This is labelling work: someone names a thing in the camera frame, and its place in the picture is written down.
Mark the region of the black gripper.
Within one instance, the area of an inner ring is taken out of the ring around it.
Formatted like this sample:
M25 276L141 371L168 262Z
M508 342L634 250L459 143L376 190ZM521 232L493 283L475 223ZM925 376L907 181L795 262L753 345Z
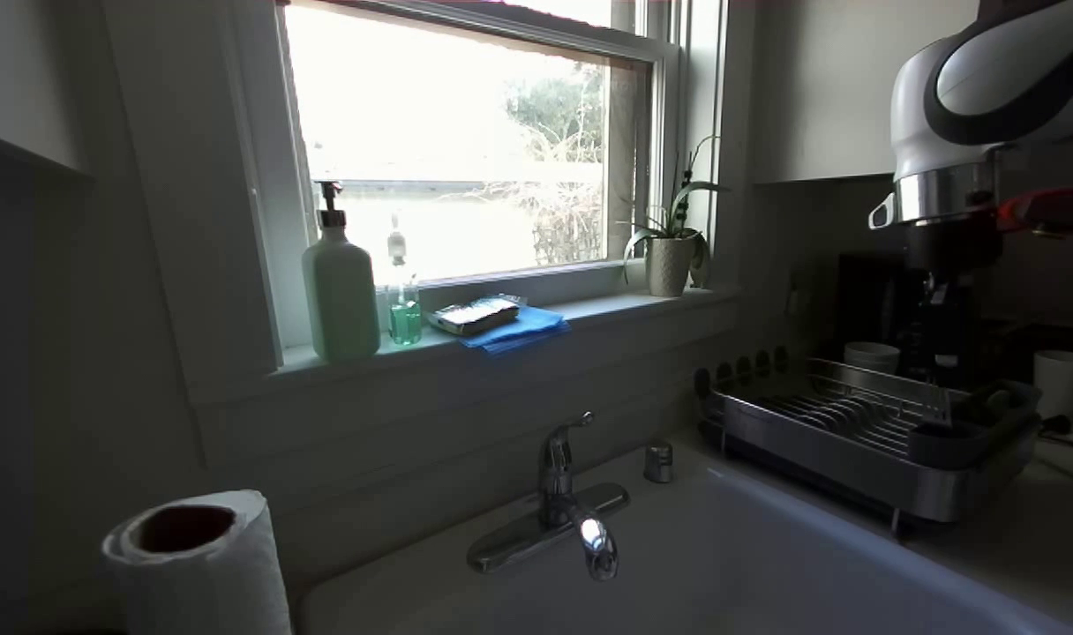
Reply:
M914 223L902 228L907 263L920 270L917 329L929 356L929 376L942 386L966 391L972 364L964 358L964 325L972 270L1001 253L998 225L987 211L964 219Z

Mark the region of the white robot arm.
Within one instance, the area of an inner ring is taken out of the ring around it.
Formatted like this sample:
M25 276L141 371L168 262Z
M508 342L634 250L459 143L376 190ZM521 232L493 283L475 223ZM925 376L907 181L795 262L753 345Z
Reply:
M892 190L864 215L920 276L902 367L975 371L972 283L1006 232L1073 232L1073 183L1006 195L1001 156L1073 141L1073 0L981 0L957 36L907 55L889 99Z

